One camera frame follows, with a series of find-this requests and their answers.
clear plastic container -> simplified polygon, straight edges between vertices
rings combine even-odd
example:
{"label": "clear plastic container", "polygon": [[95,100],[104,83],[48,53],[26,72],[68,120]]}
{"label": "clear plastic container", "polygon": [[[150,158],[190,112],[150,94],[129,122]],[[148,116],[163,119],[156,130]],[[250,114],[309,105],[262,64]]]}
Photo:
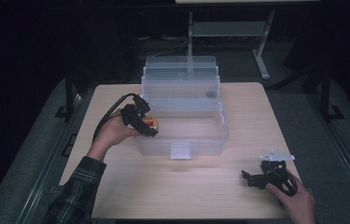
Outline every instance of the clear plastic container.
{"label": "clear plastic container", "polygon": [[142,154],[186,160],[221,153],[229,131],[215,57],[148,58],[142,97],[159,121],[155,137],[136,138]]}

wooden table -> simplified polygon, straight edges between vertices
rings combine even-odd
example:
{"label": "wooden table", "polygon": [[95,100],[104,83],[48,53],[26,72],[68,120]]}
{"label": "wooden table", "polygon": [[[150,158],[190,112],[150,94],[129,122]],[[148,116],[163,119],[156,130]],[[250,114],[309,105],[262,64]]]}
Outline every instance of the wooden table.
{"label": "wooden table", "polygon": [[[109,149],[93,217],[147,219],[253,219],[287,217],[266,190],[250,188],[241,170],[260,174],[260,155],[270,149],[289,154],[263,87],[259,83],[222,83],[230,137],[219,156],[171,161],[142,156],[134,138]],[[96,88],[81,125],[61,185],[86,155],[94,129],[121,95],[140,93],[141,85]],[[298,175],[293,161],[288,169]]]}

person's right hand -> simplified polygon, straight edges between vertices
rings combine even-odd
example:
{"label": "person's right hand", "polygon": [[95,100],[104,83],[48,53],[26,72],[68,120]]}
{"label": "person's right hand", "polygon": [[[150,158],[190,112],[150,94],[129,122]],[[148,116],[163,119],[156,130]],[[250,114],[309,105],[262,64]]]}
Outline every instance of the person's right hand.
{"label": "person's right hand", "polygon": [[293,196],[288,196],[282,192],[279,188],[272,184],[267,184],[265,187],[270,193],[276,196],[277,199],[285,207],[290,219],[295,224],[315,224],[315,198],[308,190],[303,186],[302,182],[294,176],[289,170],[288,174],[291,175],[297,184],[297,193]]}

dark floor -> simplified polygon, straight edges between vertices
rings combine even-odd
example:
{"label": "dark floor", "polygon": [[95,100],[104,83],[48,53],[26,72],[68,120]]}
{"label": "dark floor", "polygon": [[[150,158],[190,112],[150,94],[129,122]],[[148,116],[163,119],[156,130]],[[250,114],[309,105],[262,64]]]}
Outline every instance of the dark floor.
{"label": "dark floor", "polygon": [[[145,56],[178,46],[178,41],[182,40],[144,40],[140,50],[141,64],[143,65]],[[258,39],[219,39],[207,45],[201,40],[195,46],[194,55],[216,56],[222,82],[255,81],[267,87],[294,74],[294,71],[283,66],[292,42],[270,40],[263,59],[271,79],[262,80],[251,52],[258,42]],[[180,49],[172,54],[184,52]],[[140,74],[136,74],[128,82],[138,83],[139,78]],[[315,193],[316,219],[319,223],[350,223],[350,165],[342,156],[342,149],[350,156],[350,104],[343,89],[331,81],[330,105],[338,106],[344,119],[327,123],[316,107],[319,90],[306,94],[301,88],[304,81],[305,77],[301,77],[280,90],[267,91],[267,95],[288,148],[296,157],[301,179]],[[66,157],[61,156],[62,151],[72,134],[78,132],[93,95],[93,88],[78,99],[76,113],[70,122],[54,118],[58,107],[65,104],[64,93],[64,82],[61,81],[48,98],[0,186],[0,223],[40,223],[45,215],[49,199],[57,188],[67,161]],[[100,219],[95,221],[115,222]],[[288,220],[247,222],[289,223]]]}

small object in container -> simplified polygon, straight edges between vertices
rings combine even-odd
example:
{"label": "small object in container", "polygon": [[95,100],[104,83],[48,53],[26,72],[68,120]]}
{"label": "small object in container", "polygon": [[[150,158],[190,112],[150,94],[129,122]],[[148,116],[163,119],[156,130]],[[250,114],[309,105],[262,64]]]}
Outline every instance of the small object in container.
{"label": "small object in container", "polygon": [[155,130],[158,130],[159,124],[158,120],[155,117],[152,116],[145,116],[142,118],[142,121],[150,128],[153,128]]}

